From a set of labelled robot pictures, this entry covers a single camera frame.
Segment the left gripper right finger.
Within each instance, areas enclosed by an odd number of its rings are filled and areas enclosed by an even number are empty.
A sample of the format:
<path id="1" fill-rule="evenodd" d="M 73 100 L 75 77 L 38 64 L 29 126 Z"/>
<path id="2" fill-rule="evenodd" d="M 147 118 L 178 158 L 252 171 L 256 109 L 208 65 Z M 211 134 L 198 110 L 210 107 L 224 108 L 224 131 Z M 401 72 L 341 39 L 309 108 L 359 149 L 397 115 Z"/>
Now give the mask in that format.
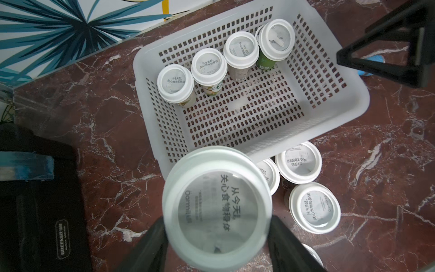
<path id="1" fill-rule="evenodd" d="M 267 238 L 273 272 L 325 272 L 298 238 L 273 215 Z"/>

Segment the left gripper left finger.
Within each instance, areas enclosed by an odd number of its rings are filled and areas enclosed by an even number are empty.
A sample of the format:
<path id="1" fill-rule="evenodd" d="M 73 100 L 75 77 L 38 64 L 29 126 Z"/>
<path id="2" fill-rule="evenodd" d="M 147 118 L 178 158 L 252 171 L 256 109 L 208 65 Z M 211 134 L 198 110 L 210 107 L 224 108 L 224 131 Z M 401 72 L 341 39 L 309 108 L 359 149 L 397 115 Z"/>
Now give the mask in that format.
<path id="1" fill-rule="evenodd" d="M 164 219 L 159 217 L 115 271 L 163 272 L 167 250 L 168 238 Z"/>

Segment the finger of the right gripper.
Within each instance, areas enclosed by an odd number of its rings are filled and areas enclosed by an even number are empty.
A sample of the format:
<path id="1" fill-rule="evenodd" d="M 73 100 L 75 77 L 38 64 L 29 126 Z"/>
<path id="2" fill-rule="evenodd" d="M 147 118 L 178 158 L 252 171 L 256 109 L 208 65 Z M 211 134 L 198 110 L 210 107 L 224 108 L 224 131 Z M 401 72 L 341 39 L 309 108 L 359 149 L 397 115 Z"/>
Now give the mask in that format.
<path id="1" fill-rule="evenodd" d="M 385 63 L 369 67 L 365 58 L 378 54 Z M 435 68 L 434 1 L 406 1 L 339 50 L 336 62 L 410 88 L 426 87 Z"/>

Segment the white plastic basket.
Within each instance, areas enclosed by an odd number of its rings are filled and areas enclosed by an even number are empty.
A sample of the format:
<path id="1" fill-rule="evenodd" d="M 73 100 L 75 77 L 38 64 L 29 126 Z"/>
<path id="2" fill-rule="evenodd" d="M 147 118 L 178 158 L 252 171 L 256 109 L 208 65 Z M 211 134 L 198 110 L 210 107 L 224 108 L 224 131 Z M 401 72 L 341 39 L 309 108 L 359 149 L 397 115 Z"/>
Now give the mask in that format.
<path id="1" fill-rule="evenodd" d="M 254 67 L 241 83 L 225 77 L 215 96 L 195 85 L 188 109 L 159 95 L 157 77 L 167 65 L 190 68 L 201 49 L 222 50 L 235 32 L 255 33 L 274 19 L 289 22 L 296 38 L 271 70 Z M 252 1 L 144 46 L 133 62 L 135 86 L 162 176 L 201 147 L 232 147 L 260 162 L 361 116 L 369 91 L 356 71 L 337 64 L 340 48 L 307 1 Z"/>

